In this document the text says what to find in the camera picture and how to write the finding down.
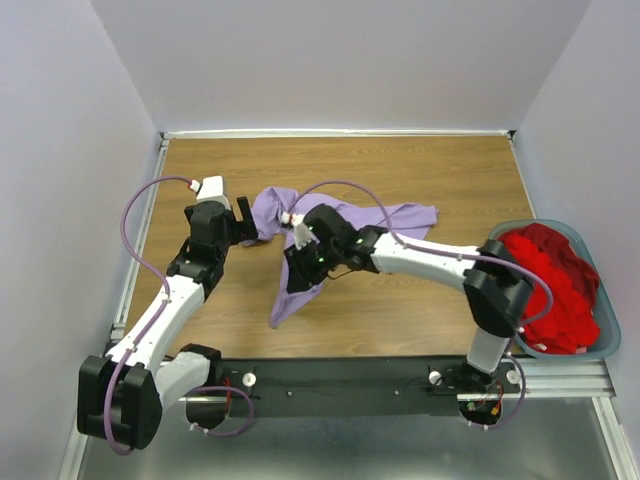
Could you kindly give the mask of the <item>teal plastic basket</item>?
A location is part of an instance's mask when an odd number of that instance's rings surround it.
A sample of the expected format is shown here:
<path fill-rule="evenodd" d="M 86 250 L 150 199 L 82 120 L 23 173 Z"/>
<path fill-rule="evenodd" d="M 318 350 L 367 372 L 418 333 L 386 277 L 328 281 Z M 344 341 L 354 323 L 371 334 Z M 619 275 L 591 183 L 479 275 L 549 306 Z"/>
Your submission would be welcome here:
<path fill-rule="evenodd" d="M 505 243 L 518 262 L 542 277 L 554 297 L 551 312 L 525 326 L 515 344 L 525 354 L 544 360 L 607 358 L 619 347 L 621 332 L 606 289 L 600 280 L 596 306 L 591 310 L 567 274 L 554 265 L 547 253 L 546 240 L 552 230 L 566 237 L 575 253 L 595 268 L 581 236 L 562 222 L 509 221 L 494 227 L 490 233 L 492 239 Z"/>

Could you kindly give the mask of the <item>dark red t shirt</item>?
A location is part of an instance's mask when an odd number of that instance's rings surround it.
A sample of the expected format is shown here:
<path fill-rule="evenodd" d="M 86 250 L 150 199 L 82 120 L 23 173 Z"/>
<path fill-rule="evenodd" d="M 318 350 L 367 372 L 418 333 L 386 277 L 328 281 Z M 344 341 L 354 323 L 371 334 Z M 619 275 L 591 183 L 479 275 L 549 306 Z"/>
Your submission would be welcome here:
<path fill-rule="evenodd" d="M 595 268 L 579 257 L 571 247 L 569 240 L 552 230 L 547 236 L 546 249 L 552 262 L 569 277 L 574 289 L 585 299 L 591 310 L 597 302 L 600 277 Z"/>

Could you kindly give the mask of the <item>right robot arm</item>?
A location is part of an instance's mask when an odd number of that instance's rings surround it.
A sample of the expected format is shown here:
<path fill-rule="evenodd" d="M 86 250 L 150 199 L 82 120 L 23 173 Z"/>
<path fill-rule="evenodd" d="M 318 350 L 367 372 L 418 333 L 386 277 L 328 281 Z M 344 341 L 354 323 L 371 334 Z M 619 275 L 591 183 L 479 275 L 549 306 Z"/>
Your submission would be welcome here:
<path fill-rule="evenodd" d="M 340 266 L 409 275 L 464 293 L 477 329 L 453 384 L 480 392 L 494 383 L 534 290 L 502 243 L 455 247 L 413 240 L 380 226 L 357 229 L 326 204 L 305 214 L 284 213 L 281 221 L 294 238 L 284 251 L 290 294 L 311 290 Z"/>

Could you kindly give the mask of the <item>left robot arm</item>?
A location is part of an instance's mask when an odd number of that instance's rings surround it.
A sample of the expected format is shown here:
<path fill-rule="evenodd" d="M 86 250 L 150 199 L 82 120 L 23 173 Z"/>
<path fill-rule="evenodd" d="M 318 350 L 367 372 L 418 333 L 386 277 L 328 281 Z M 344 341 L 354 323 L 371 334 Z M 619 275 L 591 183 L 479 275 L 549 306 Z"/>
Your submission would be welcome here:
<path fill-rule="evenodd" d="M 230 247 L 257 237 L 247 198 L 237 203 L 238 213 L 218 200 L 186 207 L 190 234 L 162 275 L 156 298 L 126 337 L 106 355 L 88 356 L 79 369 L 77 429 L 106 440 L 118 455 L 146 448 L 164 410 L 189 393 L 249 397 L 224 378 L 216 349 L 189 344 L 163 361 L 221 280 Z"/>

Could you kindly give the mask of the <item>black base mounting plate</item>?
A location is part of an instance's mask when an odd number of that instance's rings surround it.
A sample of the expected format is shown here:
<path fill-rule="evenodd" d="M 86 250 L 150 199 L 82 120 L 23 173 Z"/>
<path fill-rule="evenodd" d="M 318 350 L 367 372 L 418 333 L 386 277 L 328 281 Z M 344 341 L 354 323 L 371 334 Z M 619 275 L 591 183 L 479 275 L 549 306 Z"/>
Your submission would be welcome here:
<path fill-rule="evenodd" d="M 494 425 L 520 391 L 514 366 L 477 374 L 462 356 L 225 359 L 231 392 L 194 393 L 186 417 L 213 429 L 225 420 L 388 415 L 464 415 Z"/>

